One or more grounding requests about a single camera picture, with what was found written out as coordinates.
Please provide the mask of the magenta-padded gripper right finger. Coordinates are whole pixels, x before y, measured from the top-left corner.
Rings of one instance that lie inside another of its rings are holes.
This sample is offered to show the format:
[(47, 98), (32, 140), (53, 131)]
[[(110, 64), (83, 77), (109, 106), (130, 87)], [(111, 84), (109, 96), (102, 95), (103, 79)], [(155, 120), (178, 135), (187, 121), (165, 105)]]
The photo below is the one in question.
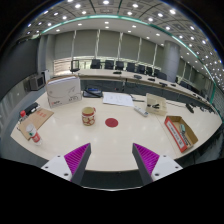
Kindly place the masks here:
[(133, 144), (132, 154), (136, 160), (144, 185), (182, 169), (182, 167), (168, 155), (158, 155), (137, 143)]

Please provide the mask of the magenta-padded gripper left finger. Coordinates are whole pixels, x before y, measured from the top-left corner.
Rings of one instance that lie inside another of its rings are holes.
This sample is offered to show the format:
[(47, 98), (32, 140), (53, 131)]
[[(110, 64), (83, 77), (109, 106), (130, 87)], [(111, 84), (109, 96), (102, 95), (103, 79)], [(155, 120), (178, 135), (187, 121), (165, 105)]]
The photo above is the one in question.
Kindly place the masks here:
[(87, 143), (66, 155), (57, 155), (49, 160), (42, 169), (77, 185), (81, 183), (91, 154), (91, 144)]

